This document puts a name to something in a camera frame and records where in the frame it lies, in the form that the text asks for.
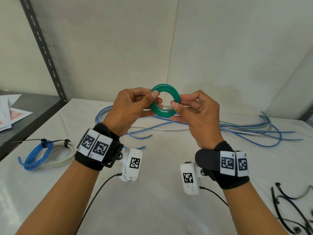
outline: white tablecloth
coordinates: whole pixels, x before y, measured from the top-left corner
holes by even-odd
[[[96,114],[111,102],[72,99],[58,113],[41,126],[31,138],[57,140],[69,138],[78,142],[85,130],[94,126]],[[221,114],[221,120],[237,123],[261,122],[259,117]],[[155,125],[163,122],[154,118],[139,119],[135,125]],[[279,130],[294,130],[294,138],[301,142],[283,141],[275,148],[261,148],[235,135],[222,132],[235,150],[248,154],[250,178],[266,205],[275,214],[270,187],[280,182],[289,195],[299,195],[313,185],[313,129],[297,120],[272,119]],[[184,127],[168,125],[166,128]],[[78,234],[236,234],[228,207],[214,194],[202,190],[198,196],[188,196],[182,186],[179,165],[194,160],[199,149],[189,131],[163,132],[151,130],[139,135],[153,134],[146,140],[123,136],[127,147],[147,146],[138,181],[109,181],[97,196]],[[267,138],[253,137],[260,143]],[[0,162],[0,234],[14,234],[29,213],[48,193],[67,166],[59,168],[43,165],[26,171],[18,164],[38,145],[38,141],[22,143]],[[121,172],[120,162],[104,168],[96,182],[92,196],[111,175]],[[202,186],[217,192],[222,190],[209,177],[201,178]],[[311,218],[313,192],[296,201],[307,218]],[[279,205],[283,217],[299,221],[298,213],[288,202]]]

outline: person's right hand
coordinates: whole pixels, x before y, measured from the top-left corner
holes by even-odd
[[[219,104],[201,90],[181,94],[180,98],[180,104],[171,102],[172,109],[180,115],[172,116],[171,120],[187,123],[198,146],[213,150],[224,141],[219,125]]]

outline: green cable coil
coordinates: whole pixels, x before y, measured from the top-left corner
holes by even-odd
[[[177,92],[177,90],[172,87],[171,85],[169,84],[159,84],[159,85],[156,85],[155,87],[153,87],[151,89],[151,92],[153,92],[154,90],[157,90],[158,92],[167,92],[169,93],[173,98],[174,98],[174,101],[177,102],[177,103],[180,103],[181,99],[180,99],[180,96]],[[151,110],[158,116],[160,117],[171,117],[173,116],[174,114],[176,114],[176,111],[171,109],[161,109],[157,106],[156,102],[153,102],[151,104]]]

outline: fingernail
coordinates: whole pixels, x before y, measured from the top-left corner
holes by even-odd
[[[176,110],[179,104],[177,102],[171,102],[171,107],[173,110]]]
[[[154,99],[156,99],[159,96],[159,92],[157,90],[154,90],[151,95],[153,96]]]

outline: hand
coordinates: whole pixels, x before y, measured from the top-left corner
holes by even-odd
[[[201,90],[181,94],[180,98],[180,104],[171,102],[172,109],[180,116],[172,116],[171,119],[187,123],[198,146],[213,150],[224,141],[219,125],[219,104]]]
[[[163,108],[163,100],[158,97],[160,93],[157,90],[150,91],[142,87],[120,91],[102,123],[116,135],[123,136],[139,117],[155,115],[153,111],[144,109],[150,109],[154,101]]]

